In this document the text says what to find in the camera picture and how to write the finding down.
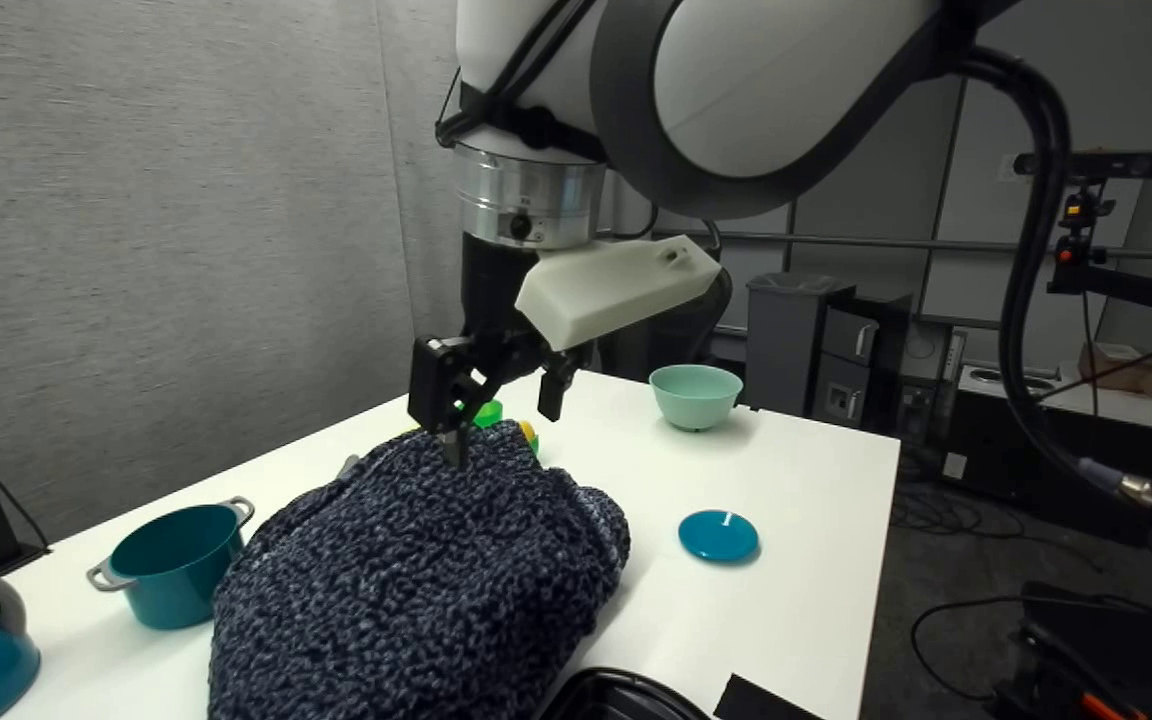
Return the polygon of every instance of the blue knit fabric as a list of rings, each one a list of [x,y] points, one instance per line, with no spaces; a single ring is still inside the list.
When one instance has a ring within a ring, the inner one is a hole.
[[[216,592],[214,717],[534,717],[627,555],[516,428],[399,436],[276,513]]]

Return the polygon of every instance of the floor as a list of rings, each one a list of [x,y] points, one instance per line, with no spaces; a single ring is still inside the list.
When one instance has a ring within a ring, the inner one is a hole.
[[[869,660],[863,717],[987,717],[942,687],[911,657],[911,622],[949,600],[1015,598],[1026,579],[1152,606],[1152,554],[1055,530],[938,484],[902,484]],[[992,693],[1015,674],[1019,607],[943,612],[925,624],[925,657],[966,693]]]

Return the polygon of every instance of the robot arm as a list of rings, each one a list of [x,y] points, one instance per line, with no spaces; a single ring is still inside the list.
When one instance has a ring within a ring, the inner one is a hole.
[[[780,209],[1002,10],[460,0],[460,114],[437,138],[466,166],[466,334],[416,346],[410,411],[460,436],[503,382],[544,366],[540,411],[558,421],[569,346],[687,304],[718,275],[687,239],[591,244],[609,170],[684,215]]]

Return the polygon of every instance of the electronic device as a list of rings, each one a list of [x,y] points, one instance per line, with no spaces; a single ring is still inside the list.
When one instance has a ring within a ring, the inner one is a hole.
[[[681,693],[620,669],[575,674],[540,720],[703,720]],[[813,713],[766,693],[743,676],[729,676],[718,720],[817,720]]]
[[[1152,607],[1028,586],[1015,644],[1019,669],[1002,686],[996,720],[1152,717]]]
[[[1055,393],[1073,382],[1031,382],[1031,393]],[[1152,478],[1152,398],[1073,389],[1043,400],[1054,432],[1109,466],[1132,466]],[[1121,545],[1145,545],[1152,513],[1115,506],[1087,484],[1064,484],[1019,428],[992,373],[966,370],[952,400],[952,428],[938,474],[949,488],[1026,509],[1040,522],[1095,531]]]
[[[833,298],[817,346],[813,416],[897,432],[905,330],[905,304]]]
[[[825,310],[854,292],[848,280],[813,274],[774,274],[749,285],[743,400],[752,408],[813,411]]]
[[[952,432],[966,334],[943,322],[909,322],[902,357],[902,478],[938,478]]]

